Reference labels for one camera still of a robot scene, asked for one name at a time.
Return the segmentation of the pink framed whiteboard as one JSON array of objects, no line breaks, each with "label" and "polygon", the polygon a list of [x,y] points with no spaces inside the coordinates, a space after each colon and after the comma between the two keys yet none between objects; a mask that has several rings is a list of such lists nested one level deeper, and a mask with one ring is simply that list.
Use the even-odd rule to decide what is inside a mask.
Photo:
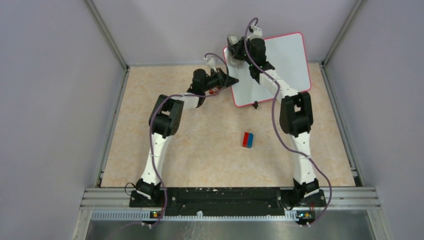
[{"label": "pink framed whiteboard", "polygon": [[[283,34],[264,39],[267,61],[274,67],[279,77],[298,91],[311,88],[307,55],[303,35],[300,32]],[[273,95],[259,85],[250,75],[249,64],[230,60],[228,48],[223,49],[224,59],[231,77],[239,80],[231,86],[233,101],[237,107],[270,101]]]}]

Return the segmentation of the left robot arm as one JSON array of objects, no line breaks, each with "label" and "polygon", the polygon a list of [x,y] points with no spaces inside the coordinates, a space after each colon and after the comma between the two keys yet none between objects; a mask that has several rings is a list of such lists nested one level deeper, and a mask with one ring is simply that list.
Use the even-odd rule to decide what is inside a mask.
[{"label": "left robot arm", "polygon": [[149,207],[156,206],[162,199],[162,168],[170,141],[179,129],[183,111],[201,107],[205,99],[211,96],[207,95],[207,91],[224,90],[238,82],[239,79],[229,76],[221,68],[211,69],[209,74],[199,68],[193,72],[192,83],[186,92],[171,96],[161,94],[158,97],[148,121],[149,153],[141,177],[134,186],[134,199],[141,199]]}]

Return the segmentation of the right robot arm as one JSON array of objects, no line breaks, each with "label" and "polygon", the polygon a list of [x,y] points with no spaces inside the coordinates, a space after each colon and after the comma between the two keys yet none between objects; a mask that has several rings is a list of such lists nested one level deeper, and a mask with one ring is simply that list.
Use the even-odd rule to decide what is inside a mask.
[{"label": "right robot arm", "polygon": [[299,92],[283,80],[267,60],[262,38],[227,37],[230,60],[234,64],[247,63],[250,76],[280,103],[279,125],[289,135],[294,146],[283,146],[296,154],[291,205],[307,206],[320,191],[319,181],[311,160],[310,132],[314,122],[311,95]]}]

